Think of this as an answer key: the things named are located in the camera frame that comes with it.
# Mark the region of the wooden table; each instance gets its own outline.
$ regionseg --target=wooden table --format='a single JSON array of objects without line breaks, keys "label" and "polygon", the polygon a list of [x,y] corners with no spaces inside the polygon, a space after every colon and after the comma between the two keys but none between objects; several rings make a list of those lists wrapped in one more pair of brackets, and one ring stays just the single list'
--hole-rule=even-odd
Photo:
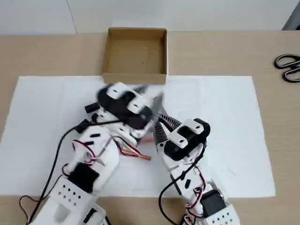
[{"label": "wooden table", "polygon": [[[106,34],[0,37],[0,132],[19,75],[99,75],[105,39]],[[252,75],[277,196],[231,201],[243,225],[299,224],[300,84],[284,82],[272,61],[282,53],[300,54],[300,32],[170,32],[168,48],[171,75]],[[156,198],[99,201],[113,225],[168,224]],[[179,199],[165,200],[165,208],[174,219],[182,216]],[[24,222],[18,197],[1,196],[0,225]]]}]

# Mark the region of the open cardboard box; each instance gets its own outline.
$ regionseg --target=open cardboard box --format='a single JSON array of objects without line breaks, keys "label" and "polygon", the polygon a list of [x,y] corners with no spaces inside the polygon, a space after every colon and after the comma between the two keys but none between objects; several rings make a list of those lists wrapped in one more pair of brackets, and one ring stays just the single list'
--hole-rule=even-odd
[{"label": "open cardboard box", "polygon": [[106,83],[165,84],[167,30],[109,28],[102,76]]}]

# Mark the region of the black scissor handle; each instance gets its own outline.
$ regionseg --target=black scissor handle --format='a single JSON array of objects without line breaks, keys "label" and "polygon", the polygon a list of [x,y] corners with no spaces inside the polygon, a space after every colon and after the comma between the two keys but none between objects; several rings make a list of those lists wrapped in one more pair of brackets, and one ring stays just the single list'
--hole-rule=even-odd
[{"label": "black scissor handle", "polygon": [[[288,62],[285,64],[280,64],[279,61],[283,58],[290,58],[290,59],[294,59],[295,61],[292,62]],[[278,56],[275,60],[274,60],[274,66],[277,69],[285,69],[285,68],[296,68],[297,65],[300,64],[300,56],[296,55],[296,54],[283,54]]]},{"label": "black scissor handle", "polygon": [[297,72],[300,72],[300,67],[295,67],[295,69],[291,69],[291,70],[288,70],[288,71],[286,71],[286,72],[284,72],[283,74],[282,74],[282,78],[285,80],[285,81],[287,81],[287,82],[289,82],[289,83],[299,83],[300,82],[300,78],[298,78],[298,79],[291,79],[290,77],[290,75],[291,74],[295,74],[295,73],[297,73]]}]

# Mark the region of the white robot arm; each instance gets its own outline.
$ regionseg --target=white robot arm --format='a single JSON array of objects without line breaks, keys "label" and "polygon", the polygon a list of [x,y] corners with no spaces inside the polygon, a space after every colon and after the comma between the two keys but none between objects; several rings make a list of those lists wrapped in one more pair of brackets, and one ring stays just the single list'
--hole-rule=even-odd
[{"label": "white robot arm", "polygon": [[[76,129],[82,135],[72,142],[75,156],[62,168],[64,176],[56,182],[36,219],[28,223],[110,224],[105,210],[96,201],[117,168],[120,154],[151,159],[135,146],[154,126],[163,95],[146,98],[145,89],[132,89],[122,83],[108,85],[97,94],[98,102],[85,107],[87,113],[95,113],[92,121],[84,120]],[[113,120],[121,122],[96,126]]]},{"label": "white robot arm", "polygon": [[[150,159],[135,147],[152,127],[158,154],[173,180],[170,185],[187,201],[181,224],[240,224],[203,158],[209,125],[200,119],[182,124],[159,114],[163,95],[146,98],[144,91],[144,86],[108,85],[99,91],[97,103],[85,107],[87,113],[95,112],[92,121],[78,126],[82,135],[73,140],[75,156],[63,167],[65,176],[58,179],[33,225],[109,225],[105,210],[96,204],[99,193],[117,168],[120,154]],[[121,123],[95,126],[112,120]]]},{"label": "white robot arm", "polygon": [[201,119],[188,119],[184,123],[159,115],[154,127],[154,138],[172,182],[159,196],[159,207],[166,219],[172,221],[161,206],[162,194],[175,185],[179,195],[187,202],[181,224],[187,225],[239,225],[239,217],[221,182],[205,163],[204,151],[210,126]]}]

